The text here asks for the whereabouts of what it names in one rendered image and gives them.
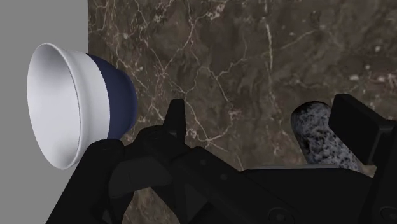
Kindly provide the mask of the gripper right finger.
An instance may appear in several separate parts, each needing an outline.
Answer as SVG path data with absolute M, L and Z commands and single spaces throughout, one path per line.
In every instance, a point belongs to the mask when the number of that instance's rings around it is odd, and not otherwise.
M 362 164 L 377 168 L 359 224 L 397 224 L 397 120 L 383 118 L 349 94 L 337 94 L 328 125 Z

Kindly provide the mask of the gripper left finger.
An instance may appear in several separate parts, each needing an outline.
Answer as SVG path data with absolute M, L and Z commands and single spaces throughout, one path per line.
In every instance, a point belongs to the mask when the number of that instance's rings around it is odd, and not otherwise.
M 185 103 L 129 145 L 90 145 L 45 224 L 122 224 L 134 193 L 152 188 L 180 224 L 298 224 L 297 212 L 222 159 L 185 144 Z

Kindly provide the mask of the white and blue bowl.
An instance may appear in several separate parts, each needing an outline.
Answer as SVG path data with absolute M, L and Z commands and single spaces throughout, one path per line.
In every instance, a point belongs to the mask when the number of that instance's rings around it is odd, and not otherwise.
M 121 138 L 137 120 L 137 94 L 125 72 L 52 43 L 32 54 L 27 103 L 38 146 L 58 169 L 77 164 L 98 140 Z

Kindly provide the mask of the speckled grey cylinder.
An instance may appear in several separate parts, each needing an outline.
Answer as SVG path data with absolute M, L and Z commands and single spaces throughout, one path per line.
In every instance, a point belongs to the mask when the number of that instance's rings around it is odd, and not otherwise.
M 331 107 L 319 101 L 306 102 L 291 114 L 291 128 L 307 163 L 362 172 L 358 159 L 329 128 L 330 114 Z

